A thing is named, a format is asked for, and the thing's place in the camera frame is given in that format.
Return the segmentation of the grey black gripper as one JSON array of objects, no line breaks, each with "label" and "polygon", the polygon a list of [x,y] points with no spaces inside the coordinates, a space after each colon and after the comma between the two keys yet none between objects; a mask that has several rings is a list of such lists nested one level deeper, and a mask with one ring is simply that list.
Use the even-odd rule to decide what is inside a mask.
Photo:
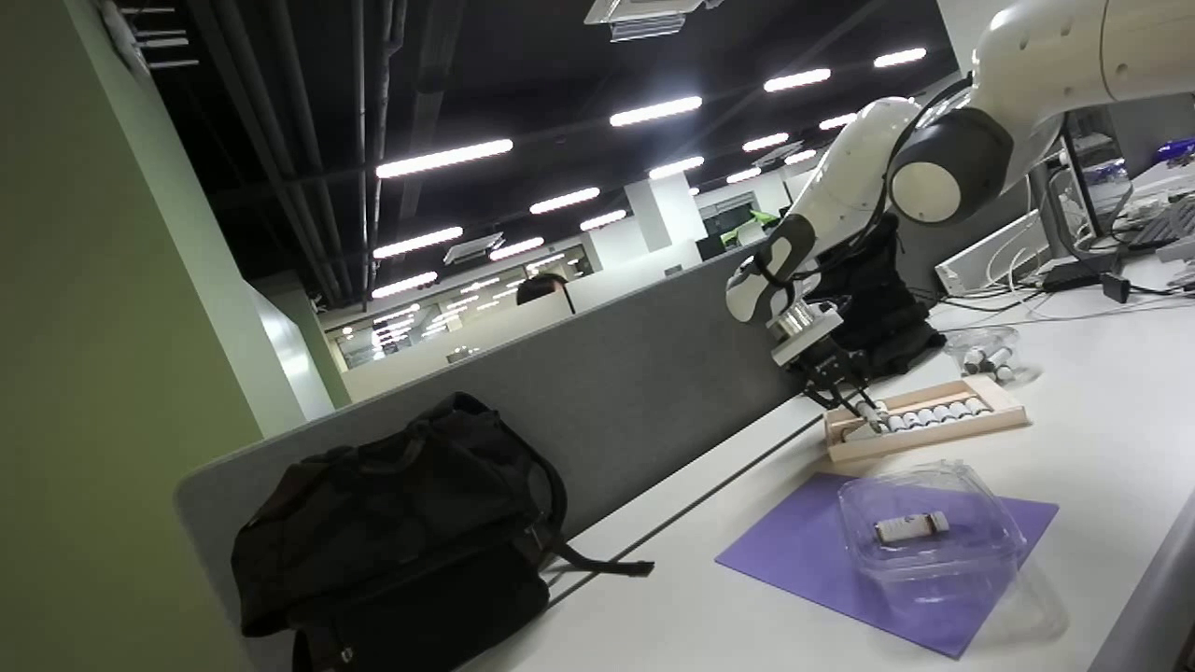
[{"label": "grey black gripper", "polygon": [[844,350],[831,334],[844,326],[831,301],[795,301],[769,321],[771,363],[799,386],[821,388],[825,412],[847,412],[857,421],[885,421],[888,407],[865,388],[861,357]]}]

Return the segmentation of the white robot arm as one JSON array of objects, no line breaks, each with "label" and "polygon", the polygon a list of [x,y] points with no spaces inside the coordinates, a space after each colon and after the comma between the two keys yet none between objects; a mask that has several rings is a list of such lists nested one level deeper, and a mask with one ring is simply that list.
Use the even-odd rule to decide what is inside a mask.
[{"label": "white robot arm", "polygon": [[1195,0],[1012,0],[972,69],[928,102],[876,98],[821,153],[805,189],[727,278],[723,311],[771,334],[771,363],[801,397],[881,429],[888,412],[809,300],[819,256],[876,225],[954,225],[1022,178],[1059,118],[1195,91]]}]

